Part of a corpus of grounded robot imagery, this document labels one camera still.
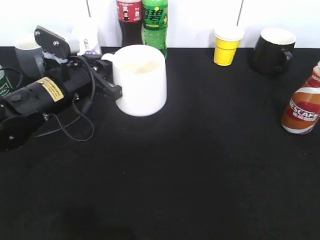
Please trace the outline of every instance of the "yellow warning label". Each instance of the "yellow warning label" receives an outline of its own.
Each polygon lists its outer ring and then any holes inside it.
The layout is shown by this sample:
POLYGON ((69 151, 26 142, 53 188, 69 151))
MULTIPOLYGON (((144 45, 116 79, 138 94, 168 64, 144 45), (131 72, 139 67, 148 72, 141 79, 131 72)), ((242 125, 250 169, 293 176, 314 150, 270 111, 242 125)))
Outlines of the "yellow warning label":
POLYGON ((39 79, 37 83, 41 84, 42 87, 47 90, 53 101, 58 102, 59 100, 64 98, 64 94, 62 93, 60 88, 50 78, 45 76, 44 78, 39 79))

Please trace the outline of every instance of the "green bottle label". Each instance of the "green bottle label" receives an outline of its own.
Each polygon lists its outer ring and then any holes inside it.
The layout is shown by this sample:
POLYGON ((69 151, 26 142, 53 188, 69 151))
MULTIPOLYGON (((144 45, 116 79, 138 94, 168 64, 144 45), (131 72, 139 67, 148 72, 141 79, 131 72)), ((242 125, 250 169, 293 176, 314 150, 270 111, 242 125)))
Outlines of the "green bottle label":
POLYGON ((0 96, 4 97, 6 95, 8 95, 12 89, 12 86, 5 74, 4 70, 0 70, 0 96))
POLYGON ((168 27, 168 4, 162 6, 143 5, 143 27, 161 30, 168 27))

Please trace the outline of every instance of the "white cup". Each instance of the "white cup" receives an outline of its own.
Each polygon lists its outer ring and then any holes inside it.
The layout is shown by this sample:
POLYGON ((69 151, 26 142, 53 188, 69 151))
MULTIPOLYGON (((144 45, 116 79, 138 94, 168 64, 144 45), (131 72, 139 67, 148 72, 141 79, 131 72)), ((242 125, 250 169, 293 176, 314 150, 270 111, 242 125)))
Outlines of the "white cup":
POLYGON ((158 112, 167 100, 167 75, 164 55, 148 45, 130 45, 102 60, 112 62, 113 82, 122 87, 116 101, 121 111, 135 117, 158 112))

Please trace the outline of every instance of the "sprite bottle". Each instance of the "sprite bottle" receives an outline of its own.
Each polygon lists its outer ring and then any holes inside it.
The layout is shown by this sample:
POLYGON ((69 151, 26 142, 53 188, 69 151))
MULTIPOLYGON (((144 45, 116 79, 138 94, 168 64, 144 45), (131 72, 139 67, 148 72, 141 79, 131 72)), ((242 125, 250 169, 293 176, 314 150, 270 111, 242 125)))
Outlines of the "sprite bottle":
POLYGON ((167 57, 168 0, 142 0, 144 44, 167 57))
POLYGON ((6 76, 5 70, 0 70, 0 96, 4 97, 11 93, 12 86, 6 76))

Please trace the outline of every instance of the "nescafe bottle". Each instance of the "nescafe bottle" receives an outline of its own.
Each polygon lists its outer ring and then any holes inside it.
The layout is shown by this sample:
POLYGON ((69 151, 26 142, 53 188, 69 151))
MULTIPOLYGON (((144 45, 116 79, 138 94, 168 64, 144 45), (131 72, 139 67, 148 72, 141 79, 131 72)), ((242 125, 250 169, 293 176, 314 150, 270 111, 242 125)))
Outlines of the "nescafe bottle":
POLYGON ((282 116, 282 126, 292 134, 307 134, 320 118, 320 62, 292 96, 282 116))
POLYGON ((116 8, 122 32, 122 47, 143 44, 141 29, 143 24, 141 0, 117 0, 116 8))

